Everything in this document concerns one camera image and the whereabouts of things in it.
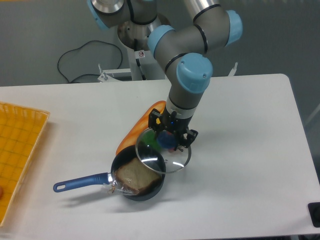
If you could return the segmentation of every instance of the frying pan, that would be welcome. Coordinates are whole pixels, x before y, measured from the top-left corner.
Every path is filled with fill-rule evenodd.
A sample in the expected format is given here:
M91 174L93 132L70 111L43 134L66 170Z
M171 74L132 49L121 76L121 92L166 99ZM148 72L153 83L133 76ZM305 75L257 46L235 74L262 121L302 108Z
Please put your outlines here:
M90 185L103 185L103 184L110 184L115 180L115 172L121 166L129 163L133 158L137 157L136 149L134 145L128 146L121 150L117 156L115 156L112 165L111 171L103 172L99 174L94 174L90 176L84 176L76 179L71 179L67 181L61 181L53 185L53 191L56 193L82 188ZM161 159L160 161L149 161L146 163L152 169L158 169L160 172L166 171L165 161L163 160L162 156L157 153L153 152L150 156L151 158L158 158ZM154 197L162 188L164 181L165 181L165 174L161 175L161 181L150 188L149 191L142 195L124 195L127 199L134 200L134 201L145 201Z

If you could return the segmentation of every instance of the light blue joint cap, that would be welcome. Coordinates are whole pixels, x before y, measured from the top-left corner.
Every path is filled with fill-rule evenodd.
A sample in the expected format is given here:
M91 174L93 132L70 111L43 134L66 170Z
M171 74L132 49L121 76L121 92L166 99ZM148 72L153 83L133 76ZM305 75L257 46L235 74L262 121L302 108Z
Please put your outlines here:
M155 56L155 50L160 39L171 30L175 29L170 25L161 25L150 33L148 38L148 46L153 56Z
M90 12L92 13L94 20L95 20L96 24L98 24L99 28L101 30L108 30L109 28L101 21L100 17L98 16L94 7L92 6L91 0L87 0L86 3L88 4Z
M192 94L201 94L207 89L213 72L209 59L199 53L184 55L176 68L180 85Z
M230 33L229 33L229 40L226 44L229 44L237 41L240 39L242 32L243 32L243 25L240 16L233 10L226 11L229 15L230 19Z

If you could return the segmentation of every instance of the bread slice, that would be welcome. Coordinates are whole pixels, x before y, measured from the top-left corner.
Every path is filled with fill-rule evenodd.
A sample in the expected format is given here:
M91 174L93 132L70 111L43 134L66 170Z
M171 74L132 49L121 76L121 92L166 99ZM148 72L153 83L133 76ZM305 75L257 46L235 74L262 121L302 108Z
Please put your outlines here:
M115 179L135 195L145 195L162 180L159 173L146 167L137 157L115 171Z

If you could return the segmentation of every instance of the blue pan handle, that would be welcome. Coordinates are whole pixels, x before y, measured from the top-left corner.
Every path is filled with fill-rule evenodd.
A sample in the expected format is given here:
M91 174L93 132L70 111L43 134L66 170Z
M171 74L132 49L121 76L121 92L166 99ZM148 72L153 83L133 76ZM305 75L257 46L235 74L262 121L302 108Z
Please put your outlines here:
M56 193L60 193L60 192L82 188L90 185L103 185L103 184L109 184L107 172L58 182L55 185L53 185L53 191L55 191Z

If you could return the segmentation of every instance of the yellow tray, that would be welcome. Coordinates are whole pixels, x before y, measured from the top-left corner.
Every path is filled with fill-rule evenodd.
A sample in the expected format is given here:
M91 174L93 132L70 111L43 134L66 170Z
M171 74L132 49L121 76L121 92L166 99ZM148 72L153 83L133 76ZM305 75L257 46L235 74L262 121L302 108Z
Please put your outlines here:
M0 102L0 227L28 170L49 112Z

